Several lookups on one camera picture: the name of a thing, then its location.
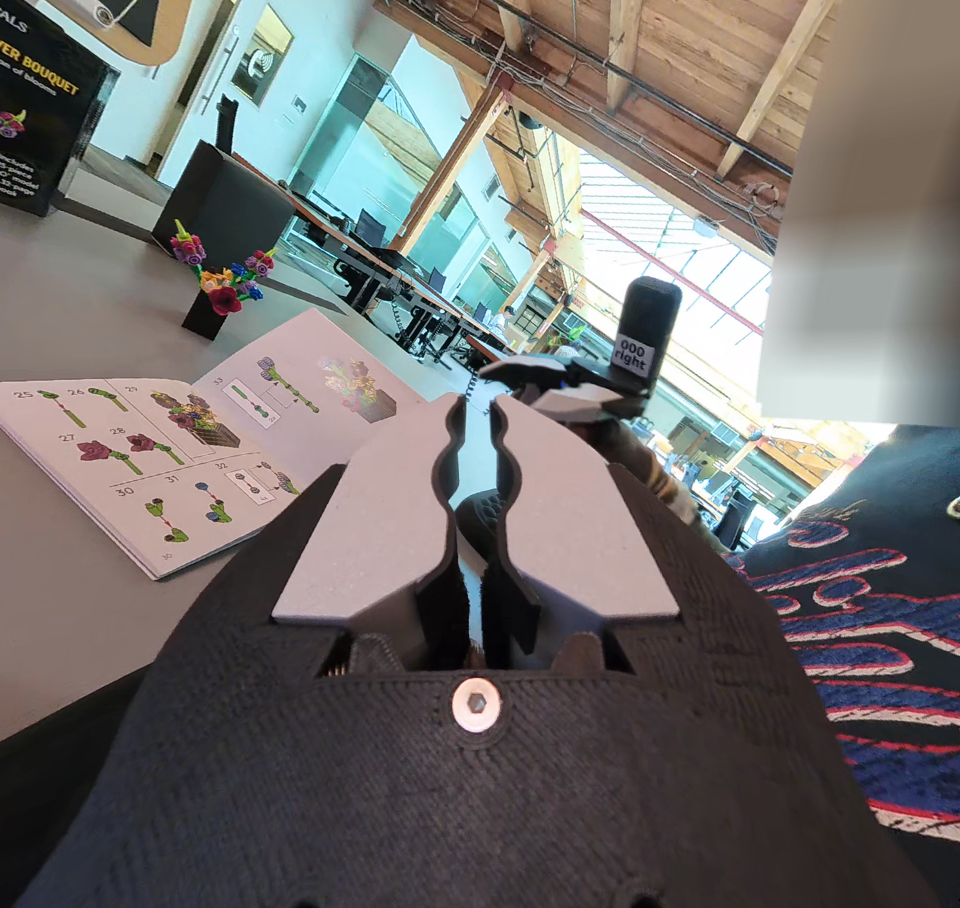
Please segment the lego instruction booklet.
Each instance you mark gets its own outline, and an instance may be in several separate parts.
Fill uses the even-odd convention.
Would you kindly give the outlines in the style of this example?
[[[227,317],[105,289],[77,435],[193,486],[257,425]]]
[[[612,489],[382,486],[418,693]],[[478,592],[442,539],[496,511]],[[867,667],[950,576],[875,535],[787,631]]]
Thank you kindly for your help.
[[[4,382],[6,434],[153,581],[246,541],[425,402],[308,309],[195,384]]]

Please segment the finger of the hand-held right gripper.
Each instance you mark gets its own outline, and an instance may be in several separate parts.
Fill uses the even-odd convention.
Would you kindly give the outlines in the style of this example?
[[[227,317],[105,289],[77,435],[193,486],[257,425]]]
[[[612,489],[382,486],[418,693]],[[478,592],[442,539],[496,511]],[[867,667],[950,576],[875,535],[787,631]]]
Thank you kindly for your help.
[[[583,367],[578,360],[496,360],[481,367],[481,379],[506,386],[513,393],[540,395],[577,387]]]
[[[619,421],[631,412],[631,398],[610,389],[523,389],[522,403],[565,425]]]

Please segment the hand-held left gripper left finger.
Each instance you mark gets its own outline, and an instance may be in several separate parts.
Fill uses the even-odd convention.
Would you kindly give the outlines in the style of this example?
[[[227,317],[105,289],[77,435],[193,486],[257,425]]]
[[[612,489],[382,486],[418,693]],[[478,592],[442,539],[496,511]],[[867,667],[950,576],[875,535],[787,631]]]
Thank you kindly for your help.
[[[351,457],[272,610],[275,622],[381,635],[405,666],[466,661],[450,497],[466,399],[400,413]]]

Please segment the large black block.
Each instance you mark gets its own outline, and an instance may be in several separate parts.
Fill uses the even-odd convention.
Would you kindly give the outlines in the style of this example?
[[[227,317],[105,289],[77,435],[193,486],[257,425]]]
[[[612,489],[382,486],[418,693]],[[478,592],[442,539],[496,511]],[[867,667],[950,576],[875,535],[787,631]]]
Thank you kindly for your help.
[[[173,254],[175,222],[200,239],[203,265],[219,270],[274,249],[296,217],[291,199],[272,183],[199,141],[150,231]]]

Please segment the long wooden desk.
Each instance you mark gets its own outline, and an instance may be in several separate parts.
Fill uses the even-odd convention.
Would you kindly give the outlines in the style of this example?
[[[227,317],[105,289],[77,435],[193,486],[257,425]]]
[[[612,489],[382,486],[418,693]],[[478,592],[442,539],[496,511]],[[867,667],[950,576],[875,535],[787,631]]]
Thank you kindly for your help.
[[[516,354],[506,340],[471,314],[456,308],[409,271],[412,263],[402,255],[391,249],[366,246],[353,234],[336,227],[319,208],[274,182],[240,154],[234,152],[231,157],[293,204],[296,217],[308,225],[308,236],[335,263],[363,277],[361,283],[351,287],[346,300],[357,314],[362,314],[374,300],[403,302],[408,306],[411,319],[396,336],[403,350],[423,344],[426,354],[442,362],[459,339],[473,338],[481,350],[486,350],[487,357],[494,360]]]

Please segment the lego flower bouquet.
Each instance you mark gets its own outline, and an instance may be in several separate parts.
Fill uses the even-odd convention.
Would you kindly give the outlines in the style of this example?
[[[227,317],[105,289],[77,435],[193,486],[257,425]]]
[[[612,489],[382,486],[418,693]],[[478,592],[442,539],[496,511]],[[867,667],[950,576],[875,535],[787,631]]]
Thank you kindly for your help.
[[[174,258],[195,277],[198,293],[181,327],[206,340],[213,341],[226,318],[242,311],[245,302],[263,299],[262,282],[275,268],[276,248],[256,250],[243,263],[230,267],[207,268],[207,252],[201,238],[178,220],[170,238]]]

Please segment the wooden post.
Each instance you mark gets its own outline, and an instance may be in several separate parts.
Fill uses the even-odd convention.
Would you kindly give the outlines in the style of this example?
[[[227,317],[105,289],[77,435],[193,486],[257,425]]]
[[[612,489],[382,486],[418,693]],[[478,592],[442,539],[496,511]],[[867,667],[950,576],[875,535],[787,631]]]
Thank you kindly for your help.
[[[513,80],[504,71],[497,72],[487,84],[438,168],[416,196],[407,218],[388,245],[390,251],[404,256],[412,252],[474,151],[510,106],[512,87]]]

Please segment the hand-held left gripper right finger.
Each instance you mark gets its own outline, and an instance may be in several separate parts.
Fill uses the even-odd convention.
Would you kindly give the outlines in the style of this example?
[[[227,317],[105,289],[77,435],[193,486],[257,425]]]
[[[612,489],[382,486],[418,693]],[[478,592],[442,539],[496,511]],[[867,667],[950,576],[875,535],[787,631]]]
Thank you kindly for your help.
[[[611,470],[509,395],[489,410],[503,502],[484,574],[489,666],[549,666],[577,634],[674,622],[680,606]]]

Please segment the black lego set box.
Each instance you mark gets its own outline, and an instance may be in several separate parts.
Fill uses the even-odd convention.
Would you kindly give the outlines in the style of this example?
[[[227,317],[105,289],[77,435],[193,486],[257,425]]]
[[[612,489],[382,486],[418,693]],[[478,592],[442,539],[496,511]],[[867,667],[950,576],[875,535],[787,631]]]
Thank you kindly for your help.
[[[24,0],[1,0],[1,202],[44,217],[119,72]]]

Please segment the person's right hand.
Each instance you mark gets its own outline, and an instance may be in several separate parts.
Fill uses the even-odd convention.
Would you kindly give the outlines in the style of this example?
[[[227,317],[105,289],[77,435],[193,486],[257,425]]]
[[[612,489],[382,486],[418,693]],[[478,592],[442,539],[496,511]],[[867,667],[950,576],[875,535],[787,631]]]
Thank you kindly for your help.
[[[677,482],[666,472],[654,452],[646,447],[624,422],[611,420],[590,429],[592,446],[609,463],[630,472],[663,504],[679,505]]]

